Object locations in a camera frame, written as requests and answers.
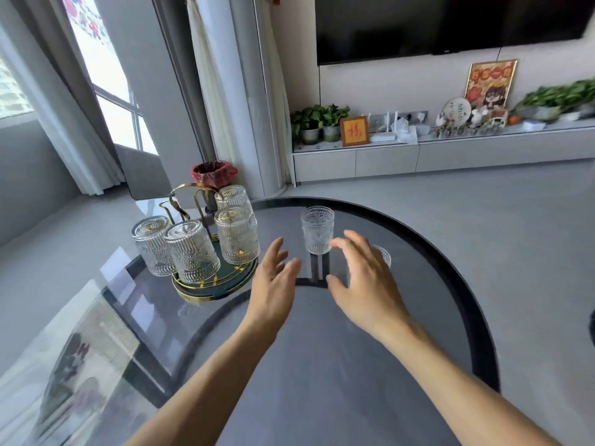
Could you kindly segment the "person's right hand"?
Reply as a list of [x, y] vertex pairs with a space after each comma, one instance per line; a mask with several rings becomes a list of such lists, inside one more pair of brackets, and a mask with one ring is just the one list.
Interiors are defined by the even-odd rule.
[[[344, 255], [345, 236], [334, 238], [330, 244]], [[340, 307], [358, 327], [377, 341], [404, 336], [414, 331], [416, 322], [410, 316], [400, 295], [391, 270], [379, 261], [347, 261], [351, 301]]]

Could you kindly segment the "person's left hand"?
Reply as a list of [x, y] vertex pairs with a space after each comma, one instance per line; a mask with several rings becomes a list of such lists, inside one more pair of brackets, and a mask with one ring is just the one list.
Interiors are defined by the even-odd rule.
[[254, 275], [248, 308], [242, 322], [251, 331], [277, 334], [293, 306], [295, 291], [284, 292], [281, 287], [281, 272], [289, 256], [287, 250], [282, 250], [283, 243], [281, 237], [272, 242]]

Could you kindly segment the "person's right forearm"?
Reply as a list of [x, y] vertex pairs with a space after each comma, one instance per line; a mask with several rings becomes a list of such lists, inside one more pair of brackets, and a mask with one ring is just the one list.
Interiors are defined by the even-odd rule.
[[563, 446], [459, 367], [419, 323], [382, 317], [369, 333], [413, 376], [462, 446]]

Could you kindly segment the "gold cup rack green tray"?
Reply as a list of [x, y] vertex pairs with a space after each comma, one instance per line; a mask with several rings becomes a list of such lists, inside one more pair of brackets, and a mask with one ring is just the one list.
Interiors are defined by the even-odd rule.
[[215, 188], [191, 182], [175, 187], [168, 196], [169, 205], [178, 213], [182, 220], [179, 224], [189, 220], [198, 220], [206, 228], [211, 242], [221, 262], [217, 274], [199, 284], [183, 283], [177, 271], [171, 275], [173, 284], [179, 296], [191, 304], [201, 304], [206, 301], [219, 300], [235, 292], [254, 275], [258, 259], [242, 265], [227, 263], [221, 253], [218, 228], [214, 216], [218, 212]]

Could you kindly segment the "white low media cabinet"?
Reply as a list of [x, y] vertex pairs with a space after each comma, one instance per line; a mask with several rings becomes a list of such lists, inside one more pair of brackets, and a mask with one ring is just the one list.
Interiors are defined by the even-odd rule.
[[294, 147], [292, 182], [367, 178], [417, 172], [456, 171], [595, 159], [595, 118], [547, 124], [525, 131], [521, 124], [499, 134], [448, 138], [422, 136], [418, 144], [396, 141], [343, 147], [320, 142]]

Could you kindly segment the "white router with antennas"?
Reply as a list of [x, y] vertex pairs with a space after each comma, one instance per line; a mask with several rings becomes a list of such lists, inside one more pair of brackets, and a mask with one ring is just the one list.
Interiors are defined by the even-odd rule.
[[396, 133], [393, 131], [395, 114], [397, 114], [396, 111], [387, 111], [382, 114], [368, 114], [368, 135], [370, 142], [392, 142], [396, 140]]

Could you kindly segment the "small orange framed picture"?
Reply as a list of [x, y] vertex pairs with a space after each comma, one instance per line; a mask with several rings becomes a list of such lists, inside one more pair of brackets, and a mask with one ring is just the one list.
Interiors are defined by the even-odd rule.
[[343, 147], [355, 147], [370, 144], [368, 116], [340, 119], [340, 135]]

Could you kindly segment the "green potted plant grey pot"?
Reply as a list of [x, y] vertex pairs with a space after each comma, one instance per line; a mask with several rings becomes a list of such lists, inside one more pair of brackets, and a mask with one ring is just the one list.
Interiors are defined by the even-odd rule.
[[327, 111], [327, 107], [316, 104], [301, 111], [291, 112], [290, 121], [294, 142], [300, 140], [306, 145], [317, 144], [320, 141]]
[[341, 140], [340, 121], [347, 118], [350, 113], [348, 105], [338, 107], [335, 104], [323, 106], [321, 120], [323, 123], [323, 140], [325, 142], [338, 142]]

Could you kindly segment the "trash bin with red bag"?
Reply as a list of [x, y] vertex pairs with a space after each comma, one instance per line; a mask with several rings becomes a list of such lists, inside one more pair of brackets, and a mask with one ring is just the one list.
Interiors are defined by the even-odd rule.
[[191, 169], [191, 176], [196, 183], [216, 190], [233, 184], [238, 174], [239, 171], [234, 165], [223, 160], [205, 162]]

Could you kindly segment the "row of small figurines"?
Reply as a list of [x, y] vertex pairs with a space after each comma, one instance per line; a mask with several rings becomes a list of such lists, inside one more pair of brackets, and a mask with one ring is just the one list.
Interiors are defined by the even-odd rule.
[[445, 120], [441, 125], [435, 125], [430, 132], [430, 136], [435, 139], [445, 139], [450, 137], [463, 136], [486, 136], [502, 133], [507, 126], [504, 119], [489, 119], [487, 122], [478, 125], [469, 123], [456, 126], [454, 121]]

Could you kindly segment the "round white decorative plate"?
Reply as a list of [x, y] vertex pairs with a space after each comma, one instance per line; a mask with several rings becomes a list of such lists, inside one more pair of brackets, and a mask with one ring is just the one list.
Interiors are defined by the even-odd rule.
[[471, 111], [472, 107], [467, 98], [455, 97], [444, 105], [440, 114], [450, 125], [460, 127], [471, 118]]

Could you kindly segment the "large gold framed cartoon picture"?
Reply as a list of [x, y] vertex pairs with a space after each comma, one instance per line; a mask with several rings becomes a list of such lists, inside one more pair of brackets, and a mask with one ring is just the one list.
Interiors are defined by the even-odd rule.
[[464, 95], [471, 106], [468, 125], [472, 125], [477, 112], [482, 115], [482, 120], [508, 118], [506, 104], [517, 63], [518, 59], [509, 59], [473, 63], [470, 66]]

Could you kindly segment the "grey drape curtain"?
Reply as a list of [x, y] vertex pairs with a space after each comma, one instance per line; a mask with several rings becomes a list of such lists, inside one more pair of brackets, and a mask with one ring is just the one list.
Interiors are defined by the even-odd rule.
[[125, 183], [62, 0], [0, 0], [0, 56], [81, 193]]

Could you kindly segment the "black wall television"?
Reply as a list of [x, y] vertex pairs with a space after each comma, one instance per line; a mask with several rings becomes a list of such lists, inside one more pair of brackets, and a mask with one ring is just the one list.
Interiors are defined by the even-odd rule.
[[595, 0], [315, 0], [317, 64], [577, 40]]

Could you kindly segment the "window with dark frame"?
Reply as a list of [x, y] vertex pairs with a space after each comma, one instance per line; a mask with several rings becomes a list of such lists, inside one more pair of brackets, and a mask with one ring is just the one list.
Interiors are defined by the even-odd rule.
[[95, 0], [61, 0], [115, 144], [158, 156]]

